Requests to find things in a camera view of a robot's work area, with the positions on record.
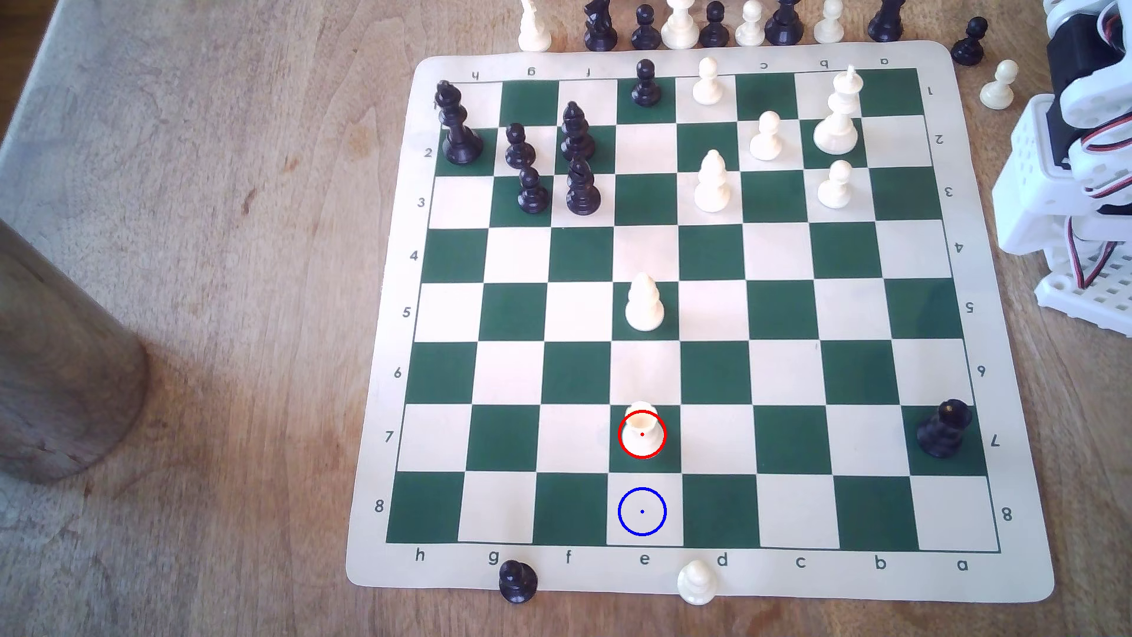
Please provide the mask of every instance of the chess mat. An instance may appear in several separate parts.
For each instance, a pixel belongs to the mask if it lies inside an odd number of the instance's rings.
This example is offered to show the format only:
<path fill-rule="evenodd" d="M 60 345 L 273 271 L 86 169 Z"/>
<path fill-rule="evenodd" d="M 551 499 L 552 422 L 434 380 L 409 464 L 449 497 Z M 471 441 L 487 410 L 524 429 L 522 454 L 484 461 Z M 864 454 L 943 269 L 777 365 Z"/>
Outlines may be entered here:
<path fill-rule="evenodd" d="M 1048 543 L 952 62 L 935 43 L 434 58 L 409 103 L 346 566 L 352 582 L 675 593 L 688 560 L 722 595 L 1035 601 Z M 662 98 L 632 102 L 649 57 Z M 864 79 L 850 153 L 814 127 Z M 436 83 L 484 141 L 439 150 Z M 566 208 L 560 113 L 585 111 L 601 206 Z M 766 110 L 783 149 L 747 148 Z M 551 192 L 516 204 L 504 128 Z M 718 149 L 731 197 L 693 203 Z M 852 198 L 822 206 L 830 164 Z M 625 321 L 657 279 L 664 321 Z M 976 413 L 958 455 L 916 444 L 943 401 Z M 618 441 L 655 406 L 650 459 Z"/>

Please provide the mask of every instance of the wooden table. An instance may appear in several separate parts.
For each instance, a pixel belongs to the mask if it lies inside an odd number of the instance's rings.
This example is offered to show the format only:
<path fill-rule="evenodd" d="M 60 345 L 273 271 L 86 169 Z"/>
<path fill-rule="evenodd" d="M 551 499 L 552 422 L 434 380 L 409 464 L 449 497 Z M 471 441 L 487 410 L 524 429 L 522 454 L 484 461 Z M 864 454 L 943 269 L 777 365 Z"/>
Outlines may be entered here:
<path fill-rule="evenodd" d="M 541 2 L 552 50 L 581 49 L 582 3 Z M 847 40 L 861 40 L 877 2 L 848 5 Z M 634 6 L 615 0 L 619 49 Z M 732 27 L 739 7 L 727 1 Z M 807 25 L 820 17 L 816 0 L 799 9 Z M 989 204 L 1014 121 L 1049 89 L 1040 3 L 914 0 L 904 38 L 950 45 L 977 12 L 990 21 L 987 60 L 958 74 Z M 1132 631 L 1132 344 L 1039 310 L 1040 257 L 1001 252 L 1056 569 L 1049 600 L 693 608 L 555 593 L 509 606 L 495 592 L 349 584 L 413 68 L 514 51 L 518 18 L 512 0 L 60 2 L 0 153 L 0 216 L 142 336 L 153 378 L 137 429 L 101 465 L 52 487 L 0 477 L 0 634 Z M 1017 97 L 994 112 L 978 88 L 1005 57 L 1021 68 Z"/>

